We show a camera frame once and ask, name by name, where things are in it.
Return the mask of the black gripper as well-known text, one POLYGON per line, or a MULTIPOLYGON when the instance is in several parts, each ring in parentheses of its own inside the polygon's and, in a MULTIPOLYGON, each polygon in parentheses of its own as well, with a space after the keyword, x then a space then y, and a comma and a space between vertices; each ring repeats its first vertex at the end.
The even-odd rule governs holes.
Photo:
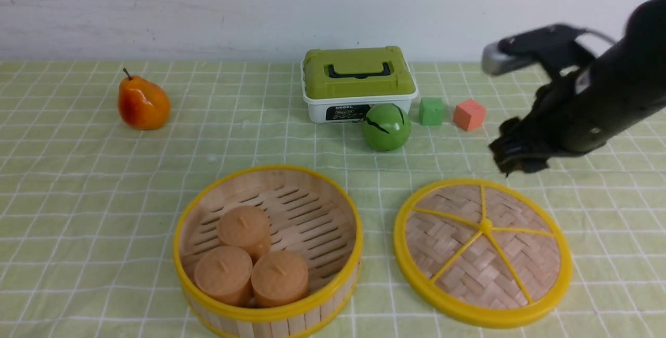
POLYGON ((509 118, 499 126, 489 149, 502 174, 537 174, 549 167, 549 158, 581 157, 599 148, 583 110, 571 108, 578 100, 580 75, 583 88, 588 87, 586 70, 570 72, 537 90, 525 118, 509 118))

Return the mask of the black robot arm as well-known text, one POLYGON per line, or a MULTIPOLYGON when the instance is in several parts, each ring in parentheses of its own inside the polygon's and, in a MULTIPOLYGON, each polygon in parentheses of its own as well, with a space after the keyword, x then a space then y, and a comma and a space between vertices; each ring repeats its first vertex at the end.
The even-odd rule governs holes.
POLYGON ((564 23, 510 35, 483 49, 481 69, 500 76, 540 64, 550 77, 530 112, 499 126, 490 143, 500 172, 535 174, 551 158, 582 157, 664 108, 665 0, 640 4, 602 55, 578 43, 592 30, 564 23))

